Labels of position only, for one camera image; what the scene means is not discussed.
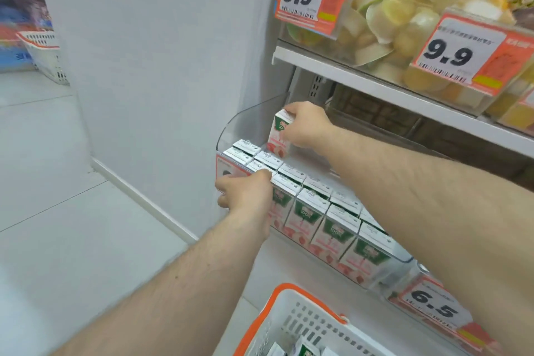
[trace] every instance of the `floor grout line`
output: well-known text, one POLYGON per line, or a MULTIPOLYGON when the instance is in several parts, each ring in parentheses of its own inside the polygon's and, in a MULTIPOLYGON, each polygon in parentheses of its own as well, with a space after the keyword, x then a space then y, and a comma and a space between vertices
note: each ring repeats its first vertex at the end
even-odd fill
POLYGON ((95 186, 93 186, 93 187, 90 187, 90 188, 87 189, 87 190, 81 191, 81 192, 79 192, 78 194, 75 194, 74 196, 69 197, 69 198, 63 200, 62 202, 59 202, 58 204, 54 204, 54 205, 48 207, 48 208, 45 209, 45 210, 39 211, 37 214, 34 214, 34 215, 32 215, 31 217, 24 218, 22 221, 19 221, 19 222, 13 224, 13 225, 10 225, 10 226, 4 228, 3 230, 0 230, 0 233, 4 232, 4 231, 7 230, 7 229, 10 229, 11 227, 14 227, 15 225, 20 224, 21 222, 23 223, 24 221, 29 220, 30 218, 33 218, 33 217, 35 217, 35 216, 38 216, 39 214, 44 213, 45 211, 48 211, 48 210, 50 210, 50 209, 53 209, 54 207, 56 207, 56 206, 58 206, 58 205, 60 205, 60 204, 63 204, 65 201, 69 201, 71 198, 75 198, 75 197, 79 196, 80 194, 84 194, 86 191, 90 191, 91 189, 94 189, 95 187, 98 187, 98 186, 100 186, 101 184, 104 184, 105 182, 108 182, 108 180, 104 180, 103 182, 100 182, 100 183, 98 183, 97 185, 95 185, 95 186))
POLYGON ((0 109, 3 109, 5 107, 14 107, 14 106, 20 106, 20 105, 23 105, 23 104, 29 104, 29 103, 38 103, 38 102, 46 102, 48 100, 54 100, 56 98, 62 98, 62 97, 70 97, 70 96, 74 96, 74 93, 71 93, 71 94, 66 94, 64 96, 56 96, 56 97, 49 97, 49 98, 43 98, 41 100, 32 100, 31 102, 23 102, 23 103, 15 103, 15 104, 8 104, 6 106, 0 106, 0 109))

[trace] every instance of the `tiled floor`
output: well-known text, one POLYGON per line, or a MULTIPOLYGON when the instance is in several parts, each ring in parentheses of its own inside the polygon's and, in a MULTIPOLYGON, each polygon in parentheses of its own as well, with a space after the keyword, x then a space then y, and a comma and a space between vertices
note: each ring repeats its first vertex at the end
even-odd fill
MULTIPOLYGON (((186 244, 89 165, 75 97, 0 74, 0 354, 46 355, 186 244)), ((215 355, 258 311, 241 300, 215 355)))

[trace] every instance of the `person's left arm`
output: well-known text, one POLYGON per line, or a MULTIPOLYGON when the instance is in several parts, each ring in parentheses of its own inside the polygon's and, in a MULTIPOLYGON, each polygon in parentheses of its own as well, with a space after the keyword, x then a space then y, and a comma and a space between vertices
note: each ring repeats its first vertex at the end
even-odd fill
POLYGON ((260 170, 218 179, 229 214, 51 356, 211 356, 269 236, 270 177, 260 170))

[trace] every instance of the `shopping basket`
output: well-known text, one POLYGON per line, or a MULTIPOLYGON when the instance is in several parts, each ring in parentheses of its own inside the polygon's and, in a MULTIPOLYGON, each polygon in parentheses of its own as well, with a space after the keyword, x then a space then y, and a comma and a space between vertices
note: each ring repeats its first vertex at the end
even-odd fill
POLYGON ((395 356, 343 315, 290 283, 274 290, 234 356, 265 356, 274 342, 287 352, 300 336, 321 350, 328 346, 339 356, 395 356))
POLYGON ((68 85, 54 31, 19 31, 17 37, 24 43, 37 69, 54 82, 68 85))

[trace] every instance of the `person's right arm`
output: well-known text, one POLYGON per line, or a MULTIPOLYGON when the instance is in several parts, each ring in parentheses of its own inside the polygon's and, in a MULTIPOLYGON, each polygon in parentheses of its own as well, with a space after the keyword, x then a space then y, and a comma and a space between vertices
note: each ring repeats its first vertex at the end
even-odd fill
POLYGON ((385 144, 292 103, 283 138, 326 157, 374 218, 514 356, 534 350, 534 194, 483 170, 385 144))

